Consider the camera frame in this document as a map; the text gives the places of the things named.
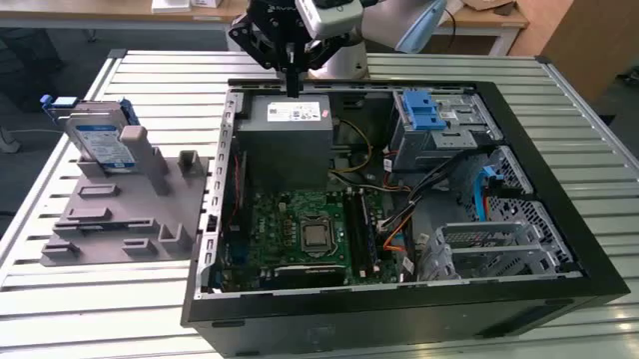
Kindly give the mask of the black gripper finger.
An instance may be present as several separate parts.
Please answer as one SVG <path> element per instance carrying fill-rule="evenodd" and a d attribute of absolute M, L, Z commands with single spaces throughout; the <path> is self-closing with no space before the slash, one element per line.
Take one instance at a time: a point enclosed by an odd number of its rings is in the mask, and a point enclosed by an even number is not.
<path fill-rule="evenodd" d="M 291 69 L 285 43 L 273 43 L 261 31 L 253 31 L 253 22 L 247 13 L 236 18 L 228 36 L 240 49 L 265 70 L 275 70 L 285 83 L 287 96 L 296 97 L 296 73 Z"/>
<path fill-rule="evenodd" d="M 317 70 L 344 46 L 344 36 L 321 40 L 307 49 L 305 43 L 293 44 L 293 97 L 297 98 L 308 70 Z"/>

